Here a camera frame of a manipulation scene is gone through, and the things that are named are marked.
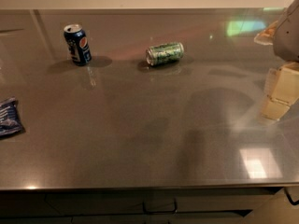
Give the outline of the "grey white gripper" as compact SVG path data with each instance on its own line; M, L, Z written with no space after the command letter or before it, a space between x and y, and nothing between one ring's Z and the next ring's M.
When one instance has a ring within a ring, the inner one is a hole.
M293 0L278 21L272 22L254 37L254 42L272 46L284 61L299 62L299 0ZM280 120L299 99L299 63L271 68L266 76L261 115Z

